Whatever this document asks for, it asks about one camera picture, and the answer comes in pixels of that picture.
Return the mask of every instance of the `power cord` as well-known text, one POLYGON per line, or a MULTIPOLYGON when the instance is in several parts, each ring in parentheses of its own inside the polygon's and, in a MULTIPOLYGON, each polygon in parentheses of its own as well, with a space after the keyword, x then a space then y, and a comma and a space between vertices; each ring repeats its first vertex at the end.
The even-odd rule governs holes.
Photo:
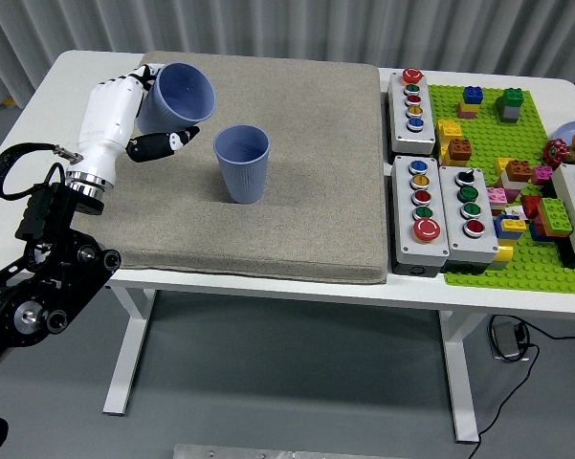
POLYGON ((504 408, 504 405, 527 382, 527 380, 529 379, 529 377, 532 373, 532 368, 534 368, 534 365, 536 364, 536 361, 538 360, 538 356, 540 355, 540 347, 538 346, 538 344, 533 344, 532 342, 530 342, 530 334, 529 334, 528 327, 533 328, 534 330, 542 333, 543 335, 545 335, 547 338, 550 338, 550 339, 555 339, 555 340, 575 339, 575 337, 555 337, 555 336, 545 332, 542 328, 537 327, 536 325, 528 322, 527 320, 524 320, 524 319, 517 317, 517 316, 509 316, 509 315, 491 316, 491 319, 489 320, 489 326, 487 327, 487 334, 489 336, 489 342, 491 343, 491 347, 494 349, 494 351, 499 355, 499 357, 503 361, 507 361, 510 363, 513 363, 516 361, 521 361, 525 357, 525 353, 527 352, 527 350, 530 348, 536 349, 536 355, 532 359, 532 362, 529 365, 529 368, 527 369, 527 374, 525 375, 525 378, 523 378, 522 381, 519 384, 517 384, 517 386, 510 392, 510 394, 508 394, 508 396, 503 400, 503 402, 501 404, 499 404, 498 412, 496 413, 494 420, 486 428, 484 428, 483 430, 481 430, 478 433, 478 443, 476 444, 476 448, 474 449, 474 451, 472 451, 472 453, 470 454, 468 459, 472 459, 474 457, 474 455, 476 454, 476 452, 480 448, 480 445, 482 444, 482 435, 484 433, 488 432, 489 430, 491 430, 491 428, 494 426, 494 424, 498 420, 499 413, 504 408), (509 317, 509 318, 513 318, 514 320, 516 320, 518 322, 515 325, 515 338, 517 339, 517 342, 519 344, 519 353, 516 356, 505 356, 501 353, 501 351, 499 349, 496 336, 493 332, 493 325, 494 325, 494 322, 495 322, 497 317, 509 317))

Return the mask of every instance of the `gray floor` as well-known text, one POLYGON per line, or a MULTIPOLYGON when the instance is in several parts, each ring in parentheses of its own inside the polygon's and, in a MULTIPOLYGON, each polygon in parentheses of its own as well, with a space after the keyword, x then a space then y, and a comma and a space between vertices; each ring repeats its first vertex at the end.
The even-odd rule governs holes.
MULTIPOLYGON (((18 113, 0 110, 0 142, 18 113)), ((574 321, 531 320, 575 335, 574 321)), ((0 458, 169 459, 178 443, 412 459, 473 449, 454 442, 437 313, 161 292, 126 415, 109 417, 126 322, 102 290, 64 334, 7 357, 0 458)), ((466 342, 479 428, 528 365, 494 360, 484 325, 466 342)), ((531 379, 476 458, 575 458, 575 341, 532 340, 531 379)))

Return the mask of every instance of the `blue plastic cup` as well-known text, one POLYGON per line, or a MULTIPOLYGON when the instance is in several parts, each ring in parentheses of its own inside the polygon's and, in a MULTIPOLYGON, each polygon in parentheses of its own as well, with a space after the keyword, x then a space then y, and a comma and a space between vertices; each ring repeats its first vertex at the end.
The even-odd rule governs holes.
POLYGON ((259 201, 268 171, 268 134, 256 126, 238 124, 217 134, 213 146, 232 199, 238 204, 259 201))
POLYGON ((212 115, 214 88, 202 71, 186 62, 160 69, 136 122, 143 134, 179 132, 212 115))

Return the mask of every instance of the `gray pad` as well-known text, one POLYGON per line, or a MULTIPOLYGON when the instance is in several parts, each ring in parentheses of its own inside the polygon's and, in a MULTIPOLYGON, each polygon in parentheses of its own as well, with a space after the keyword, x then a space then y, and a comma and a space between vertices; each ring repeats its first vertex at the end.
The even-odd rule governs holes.
POLYGON ((104 213, 78 214, 74 227, 117 249, 128 269, 385 281, 378 70, 164 52, 142 63, 172 61, 209 77, 214 114, 172 157, 144 164, 119 158, 104 213), (231 200, 212 149, 215 136, 234 124, 257 125, 272 142, 264 196, 247 206, 231 200))

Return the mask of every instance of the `power adapter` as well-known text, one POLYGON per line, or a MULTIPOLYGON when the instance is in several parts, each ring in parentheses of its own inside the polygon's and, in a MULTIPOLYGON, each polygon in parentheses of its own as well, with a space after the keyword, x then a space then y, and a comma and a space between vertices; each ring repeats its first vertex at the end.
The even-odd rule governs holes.
POLYGON ((502 322, 492 327, 492 339, 495 346, 491 346, 495 359, 512 359, 520 354, 517 331, 513 322, 502 322))

